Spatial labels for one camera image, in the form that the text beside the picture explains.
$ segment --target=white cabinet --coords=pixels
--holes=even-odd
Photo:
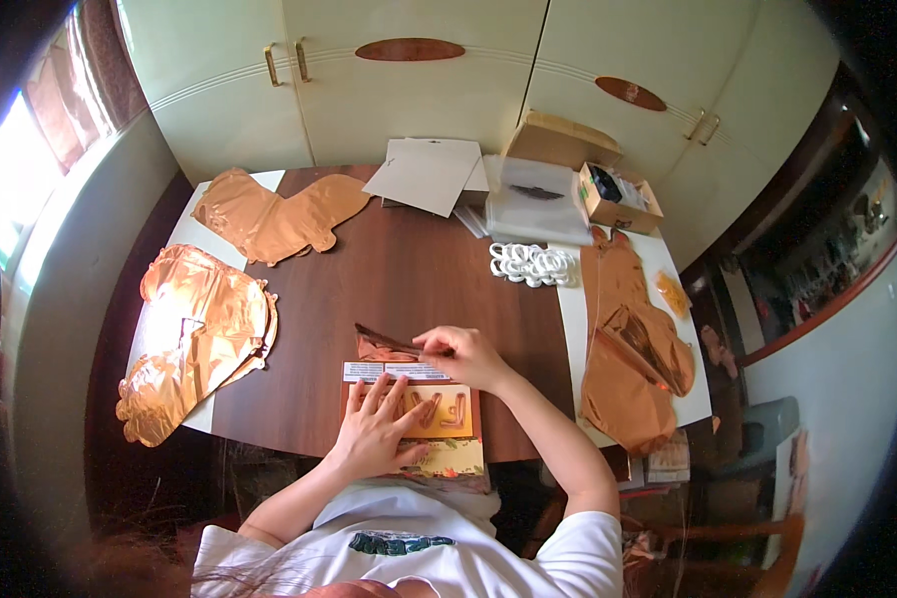
[[[526,107],[613,137],[619,166],[660,180],[718,98],[753,28],[756,0],[552,0]],[[638,107],[598,88],[622,78],[668,109]]]
[[[299,102],[317,164],[380,162],[394,137],[478,141],[503,149],[518,123],[545,0],[285,0],[300,41]],[[426,37],[465,54],[441,60],[357,56],[369,43]]]
[[[196,185],[240,166],[312,165],[278,0],[122,0],[120,21],[156,122]],[[273,48],[273,87],[263,49]]]
[[[650,181],[665,212],[661,232],[679,270],[714,243],[775,175],[821,107],[839,61],[834,40],[801,0],[762,3],[704,126],[671,173]]]

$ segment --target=left hand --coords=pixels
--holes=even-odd
[[[423,401],[412,411],[392,421],[395,408],[403,400],[408,378],[400,376],[392,389],[387,389],[389,375],[383,373],[369,389],[359,406],[359,397],[365,383],[361,380],[349,387],[349,400],[345,406],[345,418],[338,431],[335,446],[326,455],[347,479],[356,480],[393,473],[400,467],[411,465],[429,452],[429,446],[418,444],[399,452],[399,441],[413,425],[431,409],[431,400]]]

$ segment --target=brass handle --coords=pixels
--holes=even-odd
[[[275,63],[273,62],[273,46],[275,42],[263,48],[263,54],[266,55],[266,66],[269,67],[270,70],[270,81],[273,83],[273,87],[278,87],[282,85],[279,82],[279,78],[275,76]]]
[[[697,130],[701,128],[701,124],[704,123],[704,108],[701,108],[701,116],[697,119],[697,124],[694,125],[694,128],[691,130],[691,133],[685,135],[685,139],[688,141],[694,138],[694,133],[697,133]]]
[[[718,132],[718,126],[721,126],[721,117],[715,115],[715,126],[712,127],[711,134],[708,135],[708,137],[703,142],[701,142],[703,146],[709,144],[711,142],[711,139],[715,137],[715,133]]]
[[[309,69],[306,67],[306,52],[302,49],[302,40],[305,37],[299,37],[293,44],[296,47],[296,60],[299,62],[299,78],[303,83],[308,83],[312,79],[309,78]]]

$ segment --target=wooden table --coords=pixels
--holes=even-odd
[[[287,170],[276,188],[292,196],[342,173],[368,181],[375,165]],[[489,270],[490,239],[455,218],[413,208],[383,209],[378,198],[333,230],[325,254],[291,257],[246,272],[279,294],[279,331],[267,367],[216,393],[212,433],[241,442],[323,456],[338,431],[342,362],[356,355],[354,322],[400,340],[438,324],[480,329],[516,371],[574,419],[559,298]],[[488,462],[537,458],[508,408],[484,393]]]

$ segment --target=small plastic bag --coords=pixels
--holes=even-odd
[[[658,289],[658,293],[661,293],[661,297],[665,298],[665,303],[668,304],[675,316],[685,317],[688,315],[691,302],[677,278],[667,272],[658,271],[654,275],[654,287]]]

